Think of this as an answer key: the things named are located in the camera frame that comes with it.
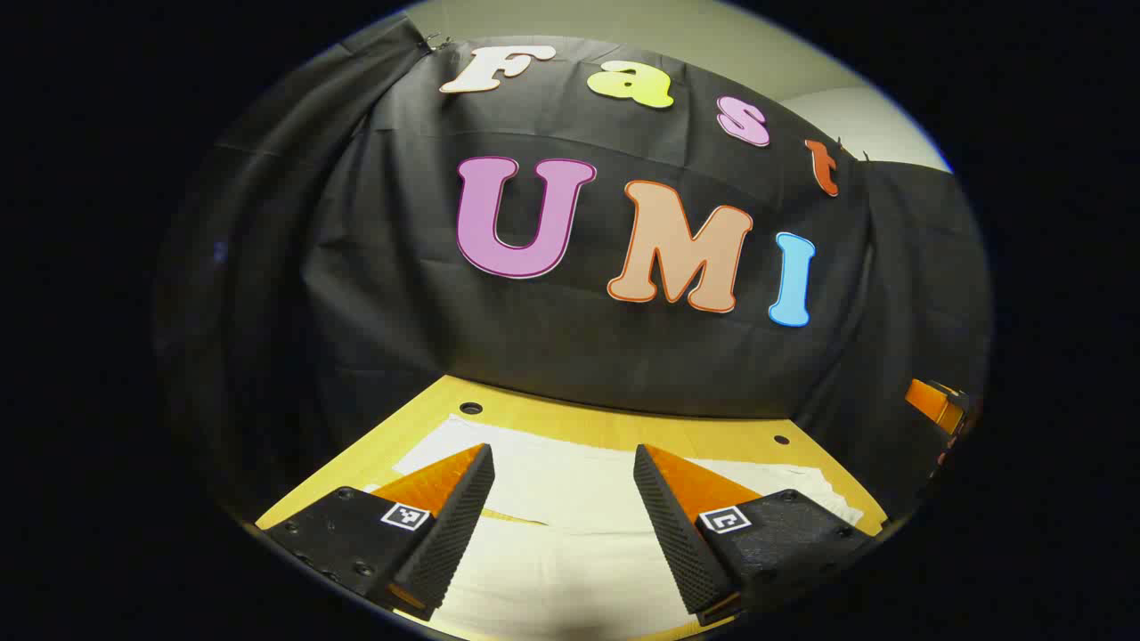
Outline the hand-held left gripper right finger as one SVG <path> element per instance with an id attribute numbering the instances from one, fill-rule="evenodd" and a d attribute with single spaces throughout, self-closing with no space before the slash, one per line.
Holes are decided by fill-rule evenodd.
<path id="1" fill-rule="evenodd" d="M 775 612 L 873 544 L 801 490 L 762 495 L 646 443 L 632 478 L 679 599 L 702 625 Z"/>

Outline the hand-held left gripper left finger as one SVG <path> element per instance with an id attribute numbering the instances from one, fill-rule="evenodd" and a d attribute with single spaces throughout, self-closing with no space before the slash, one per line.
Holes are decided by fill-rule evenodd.
<path id="1" fill-rule="evenodd" d="M 443 605 L 492 482 L 492 447 L 477 443 L 378 490 L 329 490 L 267 535 L 372 605 L 430 620 Z"/>

